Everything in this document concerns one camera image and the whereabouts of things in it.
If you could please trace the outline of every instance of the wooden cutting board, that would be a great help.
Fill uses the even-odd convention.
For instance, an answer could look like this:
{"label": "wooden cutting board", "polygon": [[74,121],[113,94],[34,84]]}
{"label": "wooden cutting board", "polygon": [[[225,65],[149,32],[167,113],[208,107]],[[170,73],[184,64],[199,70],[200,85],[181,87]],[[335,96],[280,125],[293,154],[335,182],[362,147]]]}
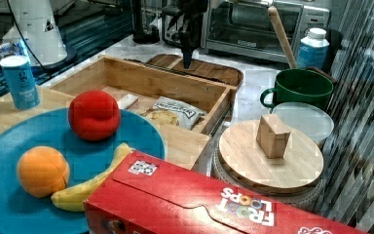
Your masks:
{"label": "wooden cutting board", "polygon": [[315,186],[323,170],[323,157],[317,145],[290,128],[283,158],[269,159],[256,140],[259,123],[244,121],[221,135],[219,155],[226,172],[268,193],[293,194]]}
{"label": "wooden cutting board", "polygon": [[190,67],[185,69],[183,58],[178,55],[157,55],[150,58],[147,63],[209,80],[218,80],[235,87],[239,87],[243,81],[243,73],[237,68],[202,60],[192,59]]}

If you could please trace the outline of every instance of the wooden crate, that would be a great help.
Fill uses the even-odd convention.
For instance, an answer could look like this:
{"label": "wooden crate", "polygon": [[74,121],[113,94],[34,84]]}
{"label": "wooden crate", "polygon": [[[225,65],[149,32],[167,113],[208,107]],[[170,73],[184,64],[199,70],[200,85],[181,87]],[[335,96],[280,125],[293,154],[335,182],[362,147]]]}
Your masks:
{"label": "wooden crate", "polygon": [[181,100],[207,113],[191,131],[210,135],[231,109],[239,85],[232,86],[194,75],[181,75],[170,70],[152,68],[138,62],[102,56],[52,85],[50,89],[72,96],[100,89],[115,99],[133,94],[138,96],[137,113],[151,108],[161,96]]}

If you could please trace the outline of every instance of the teal plate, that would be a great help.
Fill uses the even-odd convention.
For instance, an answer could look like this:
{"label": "teal plate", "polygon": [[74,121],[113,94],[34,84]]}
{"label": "teal plate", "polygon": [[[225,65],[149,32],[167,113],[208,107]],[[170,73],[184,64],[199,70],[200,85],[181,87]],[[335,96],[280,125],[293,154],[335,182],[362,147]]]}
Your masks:
{"label": "teal plate", "polygon": [[72,132],[67,108],[35,116],[2,134],[0,233],[88,232],[84,213],[62,211],[52,204],[50,197],[39,199],[26,193],[17,178],[17,163],[19,157],[32,147],[53,147],[69,164],[69,187],[103,172],[110,165],[115,148],[122,142],[157,158],[165,158],[163,139],[150,123],[126,110],[121,110],[121,117],[118,131],[112,137],[97,142],[80,139]]}

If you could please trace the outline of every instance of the orange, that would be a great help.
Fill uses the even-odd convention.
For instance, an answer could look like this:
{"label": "orange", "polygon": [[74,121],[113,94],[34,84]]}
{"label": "orange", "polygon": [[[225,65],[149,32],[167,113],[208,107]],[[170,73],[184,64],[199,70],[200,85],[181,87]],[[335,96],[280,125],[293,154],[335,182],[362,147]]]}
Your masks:
{"label": "orange", "polygon": [[63,155],[49,146],[26,151],[18,161],[17,176],[23,189],[34,197],[49,196],[66,187],[69,165]]}

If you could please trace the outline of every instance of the yellow banana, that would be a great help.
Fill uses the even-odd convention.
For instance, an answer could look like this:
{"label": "yellow banana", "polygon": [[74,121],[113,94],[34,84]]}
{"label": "yellow banana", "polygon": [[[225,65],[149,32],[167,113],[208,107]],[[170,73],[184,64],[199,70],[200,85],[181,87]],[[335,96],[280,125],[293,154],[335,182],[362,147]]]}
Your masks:
{"label": "yellow banana", "polygon": [[51,196],[53,204],[65,211],[83,212],[83,202],[105,181],[130,152],[131,148],[126,143],[121,143],[114,151],[111,165],[104,172],[85,182],[54,193]]}

